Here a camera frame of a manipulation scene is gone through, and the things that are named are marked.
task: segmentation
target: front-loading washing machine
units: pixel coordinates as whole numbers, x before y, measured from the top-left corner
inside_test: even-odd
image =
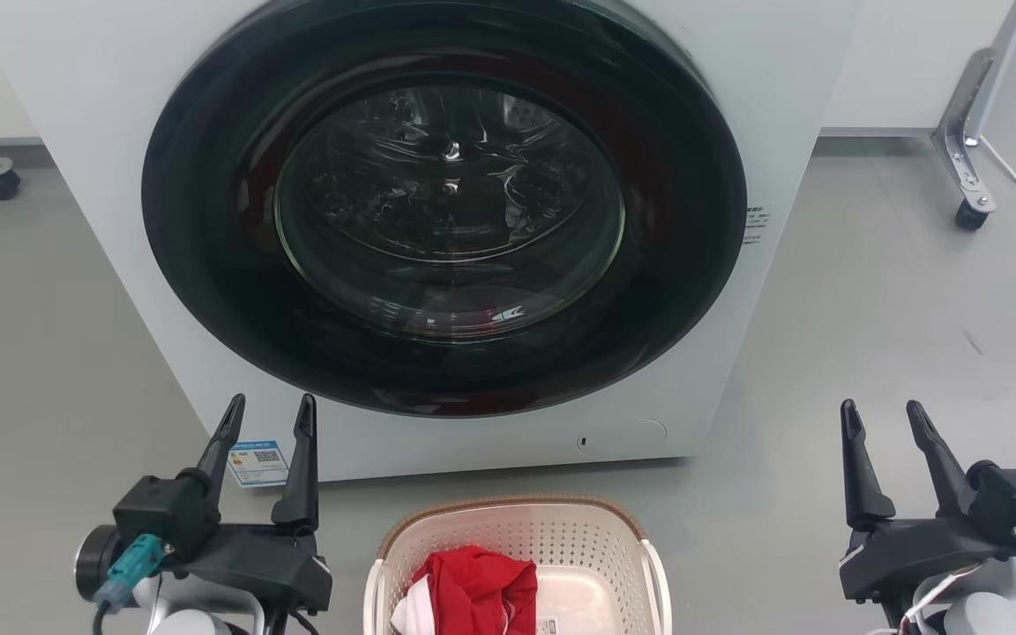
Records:
[[[304,391],[323,480],[697,453],[861,4],[0,0],[0,57],[263,485]]]

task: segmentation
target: washing machine door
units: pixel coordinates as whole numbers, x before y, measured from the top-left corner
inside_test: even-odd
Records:
[[[142,198],[167,280],[238,355],[435,418],[648,365],[716,300],[746,225],[685,53],[581,0],[267,5],[166,105]]]

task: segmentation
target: floor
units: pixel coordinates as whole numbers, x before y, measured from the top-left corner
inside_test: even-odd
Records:
[[[1016,168],[1016,57],[987,136]],[[0,632],[83,632],[80,538],[138,475],[195,461],[205,434],[57,170],[41,150],[12,153],[23,194],[0,204]],[[900,515],[935,511],[908,398],[964,465],[1016,465],[1016,188],[977,164],[1000,209],[970,234],[952,226],[959,193],[927,141],[819,141],[701,457],[324,487],[335,591],[319,630],[359,632],[374,552],[407,511],[525,492],[632,510],[665,561],[679,634],[883,626],[836,576],[842,398],[862,407]],[[270,495],[232,485],[224,515],[262,522]],[[122,612],[107,632],[143,622]]]

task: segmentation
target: brown basket rim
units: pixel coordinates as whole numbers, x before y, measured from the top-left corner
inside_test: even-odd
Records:
[[[386,534],[386,538],[383,538],[383,544],[378,548],[378,555],[376,555],[376,558],[385,560],[387,556],[391,554],[391,547],[394,546],[394,542],[398,538],[398,534],[405,531],[411,524],[421,521],[421,519],[431,518],[431,516],[441,514],[448,514],[453,511],[477,510],[481,509],[481,507],[537,504],[588,505],[591,507],[600,507],[600,509],[607,510],[618,516],[618,518],[621,518],[622,522],[625,522],[626,525],[630,527],[630,530],[633,531],[634,537],[637,537],[639,543],[641,539],[645,539],[645,529],[642,529],[641,523],[639,523],[632,514],[626,511],[625,507],[608,501],[608,499],[598,498],[598,496],[585,495],[511,494],[505,496],[485,496],[485,498],[468,498],[464,501],[434,505],[426,507],[426,509],[423,510],[415,511],[415,513],[407,515],[406,518],[400,519],[400,521],[391,527],[391,530]]]

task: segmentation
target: laundry basket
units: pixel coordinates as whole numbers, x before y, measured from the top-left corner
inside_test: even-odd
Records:
[[[505,496],[432,507],[379,547],[364,593],[364,635],[391,635],[391,613],[432,552],[467,545],[536,564],[536,625],[551,635],[672,635],[657,551],[621,507],[582,496]]]

